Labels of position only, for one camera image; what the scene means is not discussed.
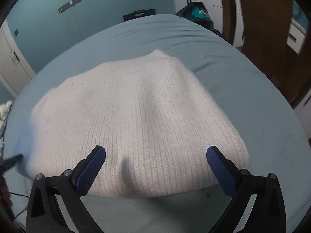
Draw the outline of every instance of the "blue gripper pad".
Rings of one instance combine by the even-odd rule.
[[[97,146],[95,149],[97,149],[97,152],[95,152],[94,156],[91,160],[89,160],[82,173],[76,179],[75,193],[79,198],[87,195],[91,185],[106,160],[105,148]]]
[[[225,162],[223,161],[227,159],[223,155],[221,159],[214,151],[214,147],[216,146],[211,146],[207,149],[206,160],[215,174],[225,195],[233,198],[237,194],[237,183],[233,175],[225,167]]]

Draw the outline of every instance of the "metal screw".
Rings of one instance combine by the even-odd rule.
[[[276,175],[272,172],[272,173],[270,173],[270,177],[271,177],[271,179],[276,179]]]
[[[65,176],[69,176],[69,175],[71,175],[71,170],[70,169],[67,169],[67,170],[65,170],[64,172],[63,172],[63,174],[65,175]]]
[[[243,174],[243,175],[249,175],[249,171],[247,169],[241,169],[240,172]]]
[[[39,174],[37,174],[37,176],[36,176],[36,180],[40,180],[42,177],[43,177],[43,174],[42,174],[42,173],[39,173]]]

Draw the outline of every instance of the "drawer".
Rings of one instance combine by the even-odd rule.
[[[304,34],[298,30],[295,26],[290,24],[290,30],[288,33],[287,44],[297,53],[299,53],[301,46],[304,42]]]

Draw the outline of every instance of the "door frame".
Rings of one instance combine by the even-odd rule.
[[[27,60],[22,55],[21,51],[18,49],[17,44],[14,41],[14,38],[11,34],[11,31],[9,29],[9,26],[7,24],[7,20],[5,19],[2,26],[0,27],[1,30],[3,30],[5,38],[9,44],[9,46],[15,51],[18,58],[20,59],[20,65],[24,69],[24,71],[29,75],[31,79],[33,79],[36,75],[36,73],[33,71],[33,69],[28,64]],[[7,80],[4,78],[4,76],[0,73],[0,82],[4,85],[4,87],[12,94],[15,98],[18,96],[18,93],[11,87],[11,85],[7,82]]]

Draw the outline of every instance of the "fabric pile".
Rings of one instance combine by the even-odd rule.
[[[7,103],[0,105],[0,161],[3,158],[3,149],[4,149],[3,134],[5,127],[7,125],[7,116],[9,115],[12,106],[13,106],[12,100],[9,100],[7,101]]]
[[[55,176],[96,146],[106,161],[89,194],[154,197],[216,184],[206,149],[238,168],[244,142],[197,78],[175,57],[107,62],[68,78],[34,107],[17,144],[24,170]]]

